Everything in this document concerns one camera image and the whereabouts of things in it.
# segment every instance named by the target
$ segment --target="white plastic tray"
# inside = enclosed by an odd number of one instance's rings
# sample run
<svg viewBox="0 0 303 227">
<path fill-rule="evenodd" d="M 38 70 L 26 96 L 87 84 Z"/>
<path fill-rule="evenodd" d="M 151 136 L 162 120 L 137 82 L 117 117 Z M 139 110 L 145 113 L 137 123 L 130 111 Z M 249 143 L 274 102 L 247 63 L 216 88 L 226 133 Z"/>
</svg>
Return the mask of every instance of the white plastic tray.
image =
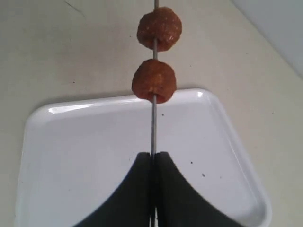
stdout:
<svg viewBox="0 0 303 227">
<path fill-rule="evenodd" d="M 117 188 L 151 149 L 151 104 L 134 96 L 47 105 L 25 128 L 16 227 L 71 227 Z M 177 91 L 158 105 L 158 151 L 192 186 L 248 227 L 268 227 L 271 205 L 219 100 Z"/>
</svg>

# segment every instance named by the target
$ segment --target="white surface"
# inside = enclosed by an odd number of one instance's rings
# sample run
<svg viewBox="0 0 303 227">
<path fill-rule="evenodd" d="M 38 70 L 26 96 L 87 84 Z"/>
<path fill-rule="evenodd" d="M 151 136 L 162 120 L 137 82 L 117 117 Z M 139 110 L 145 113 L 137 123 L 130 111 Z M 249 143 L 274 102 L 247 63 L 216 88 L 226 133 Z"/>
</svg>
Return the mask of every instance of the white surface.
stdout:
<svg viewBox="0 0 303 227">
<path fill-rule="evenodd" d="M 150 0 L 0 1 L 0 220 L 12 227 L 24 125 L 39 106 L 131 94 L 152 56 L 136 29 Z M 183 34 L 159 59 L 178 88 L 224 105 L 268 192 L 271 227 L 302 225 L 303 80 L 228 0 L 162 0 Z"/>
<path fill-rule="evenodd" d="M 151 104 L 134 96 L 41 107 L 25 128 L 16 227 L 77 224 L 151 149 Z M 199 89 L 158 105 L 158 151 L 190 184 L 246 227 L 267 227 L 271 205 L 219 100 Z"/>
<path fill-rule="evenodd" d="M 303 78 L 303 1 L 232 1 Z"/>
</svg>

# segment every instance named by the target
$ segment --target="white countertop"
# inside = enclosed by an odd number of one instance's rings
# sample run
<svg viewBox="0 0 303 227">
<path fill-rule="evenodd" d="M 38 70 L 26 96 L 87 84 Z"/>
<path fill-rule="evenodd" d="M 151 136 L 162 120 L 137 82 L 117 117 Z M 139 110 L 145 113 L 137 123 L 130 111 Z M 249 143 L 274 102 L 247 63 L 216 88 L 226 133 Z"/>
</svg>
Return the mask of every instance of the white countertop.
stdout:
<svg viewBox="0 0 303 227">
<path fill-rule="evenodd" d="M 131 93 L 152 53 L 136 40 L 150 0 L 0 3 L 0 220 L 13 226 L 24 124 L 48 103 Z M 303 80 L 226 0 L 162 0 L 183 34 L 159 59 L 178 88 L 216 94 L 247 148 L 273 206 L 271 226 L 300 226 Z"/>
</svg>

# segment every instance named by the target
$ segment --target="brown meatball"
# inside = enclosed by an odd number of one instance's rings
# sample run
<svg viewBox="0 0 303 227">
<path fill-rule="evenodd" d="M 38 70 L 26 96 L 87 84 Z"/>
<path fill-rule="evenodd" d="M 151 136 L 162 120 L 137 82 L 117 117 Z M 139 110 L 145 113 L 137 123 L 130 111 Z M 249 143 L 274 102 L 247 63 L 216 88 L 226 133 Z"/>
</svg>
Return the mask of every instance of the brown meatball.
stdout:
<svg viewBox="0 0 303 227">
<path fill-rule="evenodd" d="M 165 103 L 176 89 L 175 72 L 164 62 L 146 60 L 134 74 L 132 90 L 138 98 L 152 102 L 153 95 L 156 94 L 157 103 Z"/>
<path fill-rule="evenodd" d="M 182 23 L 180 18 L 168 7 L 156 8 L 145 14 L 138 26 L 139 43 L 153 49 L 154 38 L 158 40 L 158 52 L 169 50 L 180 38 Z"/>
</svg>

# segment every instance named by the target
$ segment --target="meatball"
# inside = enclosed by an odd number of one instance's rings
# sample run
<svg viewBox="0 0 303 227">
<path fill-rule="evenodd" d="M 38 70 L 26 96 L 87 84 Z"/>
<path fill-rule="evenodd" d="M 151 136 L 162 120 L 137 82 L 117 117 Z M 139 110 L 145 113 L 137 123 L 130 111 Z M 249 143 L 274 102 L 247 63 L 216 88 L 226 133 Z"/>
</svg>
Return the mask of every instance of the meatball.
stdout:
<svg viewBox="0 0 303 227">
<path fill-rule="evenodd" d="M 169 50 L 180 38 L 182 23 L 180 18 L 168 7 L 156 8 L 145 14 L 138 26 L 139 43 L 153 49 L 154 38 L 157 38 L 158 52 Z"/>
<path fill-rule="evenodd" d="M 138 98 L 167 102 L 177 89 L 174 70 L 166 63 L 149 59 L 144 61 L 134 74 L 132 90 Z"/>
</svg>

